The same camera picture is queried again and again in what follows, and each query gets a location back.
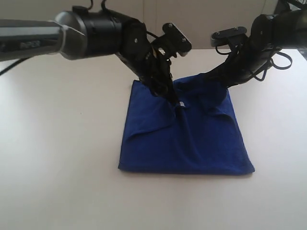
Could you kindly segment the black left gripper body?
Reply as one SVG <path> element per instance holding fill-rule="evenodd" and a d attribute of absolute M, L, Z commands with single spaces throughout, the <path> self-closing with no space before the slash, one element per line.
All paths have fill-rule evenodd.
<path fill-rule="evenodd" d="M 150 42 L 144 23 L 134 18 L 117 18 L 121 26 L 121 44 L 117 57 L 134 72 L 154 96 L 174 96 L 170 72 L 175 46 L 164 34 Z"/>

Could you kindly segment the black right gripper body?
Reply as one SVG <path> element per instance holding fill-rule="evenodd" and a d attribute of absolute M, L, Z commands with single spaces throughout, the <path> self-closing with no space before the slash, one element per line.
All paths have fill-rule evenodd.
<path fill-rule="evenodd" d="M 258 16 L 251 27 L 250 36 L 244 41 L 234 57 L 225 61 L 228 83 L 225 87 L 243 84 L 271 64 L 271 58 L 281 48 L 273 44 L 275 15 Z"/>

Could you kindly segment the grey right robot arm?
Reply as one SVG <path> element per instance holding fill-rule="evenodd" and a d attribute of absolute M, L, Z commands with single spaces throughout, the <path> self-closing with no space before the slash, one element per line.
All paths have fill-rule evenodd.
<path fill-rule="evenodd" d="M 251 79 L 264 81 L 270 68 L 290 68 L 290 65 L 277 66 L 273 56 L 277 54 L 292 61 L 282 49 L 307 47 L 307 11 L 261 14 L 254 20 L 249 36 L 246 32 L 245 27 L 239 26 L 211 35 L 213 47 L 229 46 L 231 51 L 221 65 L 203 75 L 205 80 L 218 81 L 229 88 Z"/>

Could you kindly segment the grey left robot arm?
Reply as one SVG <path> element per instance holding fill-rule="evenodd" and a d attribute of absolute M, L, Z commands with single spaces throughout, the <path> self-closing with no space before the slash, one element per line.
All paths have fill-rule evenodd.
<path fill-rule="evenodd" d="M 60 54 L 68 60 L 117 56 L 151 92 L 179 105 L 170 70 L 170 55 L 160 52 L 162 37 L 148 40 L 146 25 L 106 7 L 83 6 L 59 13 L 54 20 L 2 19 L 0 59 L 11 61 L 4 74 L 35 56 Z"/>

